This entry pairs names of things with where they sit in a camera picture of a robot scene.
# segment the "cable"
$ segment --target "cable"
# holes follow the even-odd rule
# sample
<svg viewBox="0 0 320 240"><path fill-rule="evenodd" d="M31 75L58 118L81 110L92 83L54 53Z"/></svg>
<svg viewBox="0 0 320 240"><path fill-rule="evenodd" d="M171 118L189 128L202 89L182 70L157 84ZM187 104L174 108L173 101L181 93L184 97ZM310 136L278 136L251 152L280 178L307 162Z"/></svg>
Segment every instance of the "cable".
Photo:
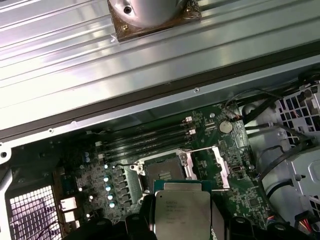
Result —
<svg viewBox="0 0 320 240"><path fill-rule="evenodd" d="M301 224L302 227L304 227L307 231L309 231L309 229L307 228L307 226L306 226L302 221L300 221L299 223Z"/></svg>
<svg viewBox="0 0 320 240"><path fill-rule="evenodd" d="M298 144L297 146L291 148L289 151L286 151L281 156L279 156L276 160L269 163L269 165L263 170L260 177L258 178L258 186L261 189L261 196L263 197L265 202L268 203L268 205L270 206L270 209L274 213L276 213L275 215L283 222L285 222L284 218L277 211L275 211L272 203L270 202L270 200L266 194L266 191L265 191L265 188L264 188L262 181L276 166L278 166L280 163L284 162L288 158L298 154L299 152L304 150L306 146L307 146L307 144L303 141L300 144Z"/></svg>
<svg viewBox="0 0 320 240"><path fill-rule="evenodd" d="M265 128L270 128L270 124L264 123L257 126L246 126L245 130L258 130L258 129L265 129Z"/></svg>
<svg viewBox="0 0 320 240"><path fill-rule="evenodd" d="M268 194L266 195L266 197L269 199L272 194L274 194L275 191L277 191L278 189L284 187L284 186L292 186L293 187L293 182L291 179L288 179L286 181L280 182L277 185L275 185L273 188L271 188L271 190L268 192Z"/></svg>
<svg viewBox="0 0 320 240"><path fill-rule="evenodd" d="M297 136L300 139L300 141L305 141L305 140L309 140L310 139L308 136L302 134L301 132L298 132L298 131L290 128L290 127L284 126L284 125L282 125L280 123L277 123L277 122L275 122L275 123L264 123L264 124L260 124L260 125L256 125L256 126L247 126L247 127L245 127L245 129L246 130L265 129L265 128L272 127L272 125L275 126L275 127L281 128L281 129L287 131L288 133L291 133L292 135Z"/></svg>
<svg viewBox="0 0 320 240"><path fill-rule="evenodd" d="M263 156L266 152L268 152L268 151L270 151L270 150L275 150L275 149L280 149L280 151L281 151L283 154L285 153L285 151L284 151L284 149L283 149L283 147L282 147L281 145L275 145L275 146L271 146L271 147L268 147L268 148L264 149L264 150L260 153L258 159L257 159L256 162L255 162L255 169L256 169L257 171L258 171L258 167L259 167L259 161L260 161L260 159L262 158L262 156Z"/></svg>
<svg viewBox="0 0 320 240"><path fill-rule="evenodd" d="M39 240L41 236L45 233L46 230L48 230L53 224L60 224L59 221L53 221L48 226L46 226L38 235L38 237L35 240Z"/></svg>
<svg viewBox="0 0 320 240"><path fill-rule="evenodd" d="M246 93L250 93L252 91L259 91L259 92L265 93L267 95L273 96L276 99L282 99L282 96L277 95L277 94L275 94L273 92L266 91L266 90L263 90L263 89L260 89L260 88L251 88L251 89L247 89L247 90L245 90L243 92L240 92L240 93L234 95L232 98L230 98L228 101L226 101L226 103L224 104L224 109L227 110L232 115L234 115L236 119L240 119L241 116L239 114L236 114L234 111L230 110L228 108L228 105L229 105L230 102L234 101L236 98L240 97L241 95L246 94Z"/></svg>

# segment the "motherboard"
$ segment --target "motherboard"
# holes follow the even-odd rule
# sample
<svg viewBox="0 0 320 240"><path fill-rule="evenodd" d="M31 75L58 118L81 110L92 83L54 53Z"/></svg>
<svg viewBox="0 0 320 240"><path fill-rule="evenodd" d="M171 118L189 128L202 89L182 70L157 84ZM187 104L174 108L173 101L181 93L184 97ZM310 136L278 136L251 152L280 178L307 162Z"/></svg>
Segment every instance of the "motherboard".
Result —
<svg viewBox="0 0 320 240"><path fill-rule="evenodd" d="M89 134L90 140L68 145L61 160L63 192L82 202L80 224L95 215L116 223L139 211L155 180L187 179L211 181L225 219L243 216L265 227L268 208L244 124L231 121L222 104Z"/></svg>

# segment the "green circuit board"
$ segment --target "green circuit board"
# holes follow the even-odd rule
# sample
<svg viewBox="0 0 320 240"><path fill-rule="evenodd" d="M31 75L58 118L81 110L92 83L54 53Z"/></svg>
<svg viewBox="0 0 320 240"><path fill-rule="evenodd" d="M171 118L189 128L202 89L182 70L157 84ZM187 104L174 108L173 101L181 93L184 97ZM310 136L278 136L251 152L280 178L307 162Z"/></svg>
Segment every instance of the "green circuit board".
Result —
<svg viewBox="0 0 320 240"><path fill-rule="evenodd" d="M231 109L238 111L236 106L231 106ZM187 117L191 117L192 121L184 122ZM83 212L99 209L116 223L123 216L140 209L139 199L143 194L141 182L137 173L130 169L130 164L143 157L173 149L198 150L218 146L230 171L230 190L215 191L212 199L226 219L244 216L264 228L268 208L257 186L257 173L252 169L254 160L245 127L242 121L236 121L231 123L232 126L228 126L228 130L232 128L230 133L223 133L219 126L226 119L227 112L223 105L216 104L123 130L102 131L96 135L95 143L87 142L80 148L77 145L77 150L69 147L73 154L72 159L77 159L73 161L72 174L77 176L78 187L89 186L91 191L97 193L94 202L83 204ZM187 136L189 130L195 132ZM84 160L84 153L89 154L90 162ZM192 160L193 171L199 180L211 181L215 190L223 188L221 167L211 149L194 152ZM109 182L103 181L105 176L110 178ZM113 208L109 207L106 185L113 187L111 192L115 198L112 201L117 202ZM123 192L124 185L128 193Z"/></svg>

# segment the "screw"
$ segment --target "screw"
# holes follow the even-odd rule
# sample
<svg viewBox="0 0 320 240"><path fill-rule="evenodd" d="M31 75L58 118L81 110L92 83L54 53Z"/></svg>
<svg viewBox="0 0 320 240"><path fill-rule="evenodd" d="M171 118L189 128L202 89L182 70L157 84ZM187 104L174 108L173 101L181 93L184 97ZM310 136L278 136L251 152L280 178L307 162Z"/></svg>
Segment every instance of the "screw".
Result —
<svg viewBox="0 0 320 240"><path fill-rule="evenodd" d="M185 160L188 159L188 156L187 156L187 154L182 153L182 154L179 155L179 158L180 158L181 161L185 161Z"/></svg>

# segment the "mesh vent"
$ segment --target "mesh vent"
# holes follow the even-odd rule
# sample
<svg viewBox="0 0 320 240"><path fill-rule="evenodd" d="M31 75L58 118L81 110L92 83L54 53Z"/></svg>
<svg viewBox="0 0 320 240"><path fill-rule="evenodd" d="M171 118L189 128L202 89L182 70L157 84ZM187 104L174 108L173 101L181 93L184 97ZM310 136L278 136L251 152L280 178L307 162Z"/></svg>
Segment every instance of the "mesh vent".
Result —
<svg viewBox="0 0 320 240"><path fill-rule="evenodd" d="M313 214L320 218L320 201L318 196L310 197L310 205L312 207Z"/></svg>
<svg viewBox="0 0 320 240"><path fill-rule="evenodd" d="M278 111L284 126L301 133L320 133L318 87L313 86L279 100ZM286 133L292 147L299 143L296 136Z"/></svg>
<svg viewBox="0 0 320 240"><path fill-rule="evenodd" d="M10 205L12 217L9 223L13 240L62 239L51 186L12 198Z"/></svg>

